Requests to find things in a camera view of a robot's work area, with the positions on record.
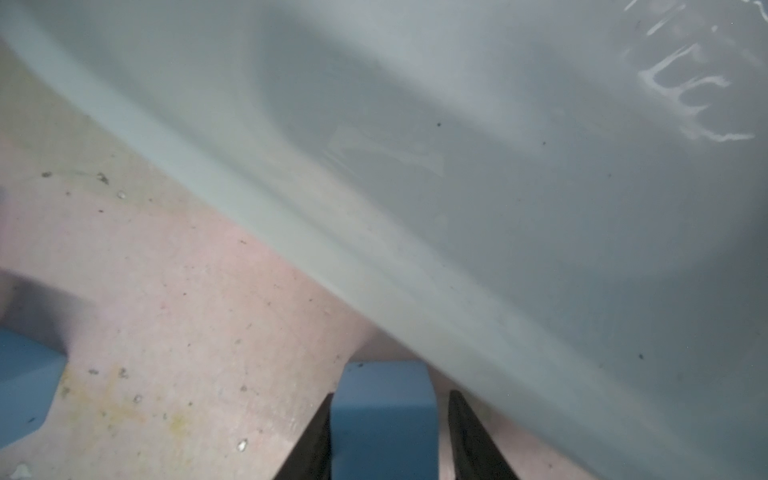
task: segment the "light blue curved surface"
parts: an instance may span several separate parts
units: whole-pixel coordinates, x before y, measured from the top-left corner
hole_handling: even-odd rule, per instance
[[[768,15],[33,0],[53,88],[604,478],[768,477]]]

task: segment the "blue painted metal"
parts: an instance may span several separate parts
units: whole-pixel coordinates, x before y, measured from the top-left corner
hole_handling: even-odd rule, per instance
[[[62,354],[0,329],[0,449],[40,428],[66,363]]]
[[[349,363],[331,403],[333,480],[436,480],[438,414],[423,362]]]

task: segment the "yellow stain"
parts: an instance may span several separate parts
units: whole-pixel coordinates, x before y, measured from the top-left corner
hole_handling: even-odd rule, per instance
[[[80,452],[93,448],[104,430],[115,429],[126,421],[147,421],[131,400],[115,398],[119,370],[118,366],[113,366],[106,373],[107,385],[104,387],[85,382],[69,366],[61,375],[58,397],[67,410],[65,418],[74,433],[73,446]]]
[[[189,420],[187,420],[187,418],[184,417],[184,415],[181,415],[180,413],[174,413],[174,415],[171,416],[168,429],[176,439],[181,440],[185,436],[187,436],[189,434],[188,427],[189,427]]]

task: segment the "debris speck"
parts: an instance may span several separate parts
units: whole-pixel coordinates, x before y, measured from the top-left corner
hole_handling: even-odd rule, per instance
[[[11,480],[19,480],[20,478],[32,478],[32,472],[29,471],[29,467],[26,463],[20,463],[16,465],[16,470],[10,474]]]

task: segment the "pink concrete surface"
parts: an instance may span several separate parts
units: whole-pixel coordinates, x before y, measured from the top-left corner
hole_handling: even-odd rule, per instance
[[[21,280],[55,292],[69,357],[45,425],[0,451],[0,478],[23,462],[51,480],[268,479],[350,356],[400,354],[391,340],[361,354],[373,325],[2,45],[0,272],[0,309]],[[450,382],[435,383],[444,399]],[[591,478],[475,405],[524,480]]]

